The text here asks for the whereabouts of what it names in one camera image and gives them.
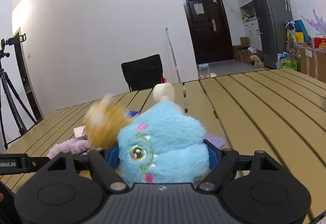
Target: purple cloth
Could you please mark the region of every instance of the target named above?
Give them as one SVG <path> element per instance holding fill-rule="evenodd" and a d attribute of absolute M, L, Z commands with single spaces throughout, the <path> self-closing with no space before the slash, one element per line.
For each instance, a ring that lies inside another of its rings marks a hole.
<path fill-rule="evenodd" d="M 47 157 L 53 159 L 60 152 L 71 152 L 73 155 L 80 155 L 92 148 L 90 142 L 83 138 L 69 139 L 60 144 L 56 144 L 48 152 Z"/>
<path fill-rule="evenodd" d="M 207 141 L 209 141 L 210 143 L 212 143 L 218 149 L 220 149 L 220 148 L 222 148 L 224 146 L 224 139 L 218 138 L 215 135 L 206 134 L 205 139 L 207 139 Z"/>

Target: blue plush toy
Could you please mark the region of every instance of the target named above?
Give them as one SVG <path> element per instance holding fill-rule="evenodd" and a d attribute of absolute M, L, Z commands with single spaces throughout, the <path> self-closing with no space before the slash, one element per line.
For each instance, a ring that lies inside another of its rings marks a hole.
<path fill-rule="evenodd" d="M 161 101 L 120 130 L 121 176 L 129 183 L 191 183 L 209 169 L 205 128 Z"/>

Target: brown door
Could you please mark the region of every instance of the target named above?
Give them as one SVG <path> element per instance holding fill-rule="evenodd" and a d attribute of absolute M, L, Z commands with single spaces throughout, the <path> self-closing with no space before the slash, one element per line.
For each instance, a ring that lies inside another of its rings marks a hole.
<path fill-rule="evenodd" d="M 233 59 L 222 0 L 183 0 L 197 64 Z"/>

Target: black chair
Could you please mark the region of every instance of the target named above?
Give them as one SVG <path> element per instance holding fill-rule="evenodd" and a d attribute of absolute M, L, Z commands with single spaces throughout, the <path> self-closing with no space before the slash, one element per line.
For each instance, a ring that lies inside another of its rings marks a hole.
<path fill-rule="evenodd" d="M 161 83 L 163 77 L 159 54 L 122 63 L 121 68 L 130 91 L 154 88 L 156 84 Z"/>

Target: white logo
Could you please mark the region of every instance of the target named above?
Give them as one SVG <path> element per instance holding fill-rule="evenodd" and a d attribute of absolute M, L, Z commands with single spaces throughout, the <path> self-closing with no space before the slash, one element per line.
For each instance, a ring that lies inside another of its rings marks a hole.
<path fill-rule="evenodd" d="M 16 162 L 0 162 L 0 167 L 16 167 Z"/>
<path fill-rule="evenodd" d="M 164 190 L 166 190 L 166 189 L 167 189 L 167 187 L 164 186 L 164 185 L 162 185 L 162 186 L 159 188 L 159 190 L 162 191 L 162 192 L 164 192 Z"/>

